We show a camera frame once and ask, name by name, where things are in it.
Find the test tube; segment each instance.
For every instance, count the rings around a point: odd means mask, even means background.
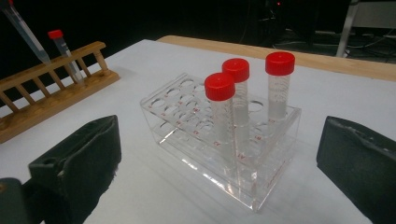
[[[224,172],[228,176],[236,175],[236,152],[233,129],[233,95],[235,85],[233,77],[224,73],[215,73],[205,79],[205,94],[210,100],[215,132],[215,146],[224,161]]]
[[[235,145],[238,155],[248,150],[248,61],[241,58],[232,58],[225,61],[222,72],[233,76],[235,95],[233,96],[233,124],[235,127]]]
[[[294,71],[294,55],[279,51],[265,58],[268,74],[268,121],[274,123],[286,117],[290,74]]]
[[[48,32],[48,34],[49,34],[49,38],[53,40],[53,42],[56,45],[56,48],[58,48],[62,56],[64,56],[65,58],[72,56],[69,48],[66,45],[66,42],[64,42],[64,34],[62,33],[61,30],[50,31]],[[67,66],[70,68],[70,71],[72,73],[71,76],[73,80],[79,85],[84,85],[84,78],[82,77],[82,74],[79,71],[76,62],[73,61]]]
[[[12,25],[17,29],[18,33],[20,33],[21,37],[29,45],[35,56],[37,56],[37,58],[42,63],[50,64],[49,55],[44,50],[43,46],[41,46],[40,42],[38,42],[37,38],[35,38],[35,35],[29,29],[29,26],[27,26],[20,13],[18,13],[17,9],[13,5],[13,1],[0,0],[0,9],[4,12],[4,14],[6,14],[9,21],[11,21]]]

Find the clear acrylic rack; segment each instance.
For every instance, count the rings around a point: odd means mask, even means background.
[[[301,109],[288,106],[287,116],[269,125],[267,100],[254,95],[248,100],[249,146],[236,152],[232,175],[217,146],[202,79],[182,74],[140,104],[162,148],[256,212],[292,158]]]

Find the red cap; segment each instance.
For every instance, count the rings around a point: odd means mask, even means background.
[[[225,101],[235,94],[233,77],[225,73],[215,73],[205,79],[205,93],[209,100]]]
[[[61,30],[49,31],[49,38],[51,39],[61,38],[62,36],[64,36],[64,34]]]
[[[274,52],[265,58],[265,71],[272,76],[287,76],[294,71],[294,55],[288,52]]]
[[[246,81],[249,76],[248,61],[241,58],[229,59],[223,63],[222,72],[231,74],[235,82]]]

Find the white table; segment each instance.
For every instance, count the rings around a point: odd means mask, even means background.
[[[303,110],[296,155],[258,214],[156,145],[140,100],[184,72],[201,78],[218,72],[232,57],[248,60],[249,91],[266,97],[263,59],[149,40],[108,57],[120,80],[0,145],[0,178],[25,182],[29,162],[85,123],[114,114],[122,161],[86,223],[370,223],[318,169],[318,143],[326,116],[396,139],[396,82],[297,65],[289,100]]]

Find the test tube rack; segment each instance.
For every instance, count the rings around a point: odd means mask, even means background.
[[[249,146],[235,153],[236,175],[229,175],[213,130],[204,81],[182,74],[141,100],[154,140],[194,172],[257,212],[293,155],[301,109],[268,124],[268,102],[248,96]]]
[[[83,100],[84,98],[96,93],[102,88],[119,80],[117,73],[107,68],[101,49],[106,45],[103,42],[96,41],[80,49],[72,51],[71,57],[58,57],[51,60],[51,64],[39,64],[25,71],[19,72],[13,76],[0,80],[0,100],[9,108],[10,113],[0,116],[0,143],[15,137],[16,135],[28,130],[45,119],[61,112],[67,107]],[[83,57],[92,55],[98,62],[100,70],[91,73],[83,61]],[[84,85],[78,85],[75,80],[73,83],[65,86],[55,72],[57,69],[66,70],[67,74],[72,77],[71,71],[67,66],[73,61],[77,61],[84,71]],[[48,87],[43,84],[41,76],[49,74],[59,90],[50,92]],[[38,91],[43,93],[43,97],[34,99],[23,84],[33,81],[38,87]],[[25,105],[16,104],[6,94],[7,90],[16,89],[22,96]]]

